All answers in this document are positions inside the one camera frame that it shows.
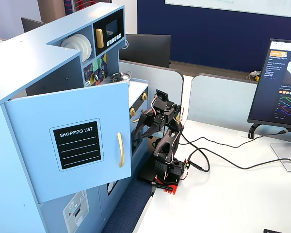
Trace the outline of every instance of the electrical outlet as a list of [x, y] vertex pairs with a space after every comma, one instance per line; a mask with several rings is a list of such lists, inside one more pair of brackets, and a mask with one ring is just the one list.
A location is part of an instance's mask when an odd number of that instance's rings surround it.
[[90, 82], [89, 80], [87, 80], [87, 81], [85, 82], [85, 87], [88, 87], [88, 86], [91, 86], [91, 82]]

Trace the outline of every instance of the black computer monitor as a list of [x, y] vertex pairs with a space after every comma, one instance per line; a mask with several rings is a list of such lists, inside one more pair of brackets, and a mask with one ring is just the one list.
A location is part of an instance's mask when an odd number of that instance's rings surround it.
[[[248, 122], [291, 128], [291, 41], [271, 40]], [[291, 143], [271, 146], [278, 158], [291, 159]], [[291, 163], [283, 165], [291, 171]]]
[[21, 17], [21, 22], [23, 24], [24, 32], [29, 32], [45, 24], [45, 23], [42, 23], [33, 19], [29, 19], [29, 18], [24, 18], [24, 17]]
[[127, 49], [119, 51], [121, 60], [169, 68], [170, 35], [126, 34]]

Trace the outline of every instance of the microwave handle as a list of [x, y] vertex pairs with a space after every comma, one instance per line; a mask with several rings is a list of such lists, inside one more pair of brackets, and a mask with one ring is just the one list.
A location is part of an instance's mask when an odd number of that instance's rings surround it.
[[99, 49], [102, 49], [104, 46], [102, 29], [96, 29], [96, 38], [97, 38], [97, 47]]

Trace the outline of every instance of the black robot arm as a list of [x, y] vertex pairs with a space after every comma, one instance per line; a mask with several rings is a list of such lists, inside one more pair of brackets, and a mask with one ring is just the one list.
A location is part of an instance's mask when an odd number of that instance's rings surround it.
[[184, 129], [181, 122], [177, 120], [181, 106], [169, 101], [166, 93], [159, 90], [156, 92], [157, 96], [152, 102], [151, 108], [140, 116], [135, 133], [138, 133], [144, 126], [148, 126], [149, 129], [142, 134], [142, 137], [149, 137], [161, 131], [165, 126], [168, 127], [166, 134], [156, 145], [153, 155], [155, 156], [156, 182], [163, 184], [163, 187], [169, 187], [168, 192], [174, 194], [186, 163], [186, 161], [181, 162], [174, 158]]

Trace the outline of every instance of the whiteboard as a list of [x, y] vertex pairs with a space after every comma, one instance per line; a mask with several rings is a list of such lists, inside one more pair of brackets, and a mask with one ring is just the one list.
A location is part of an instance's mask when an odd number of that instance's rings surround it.
[[165, 0], [165, 3], [291, 17], [291, 0]]

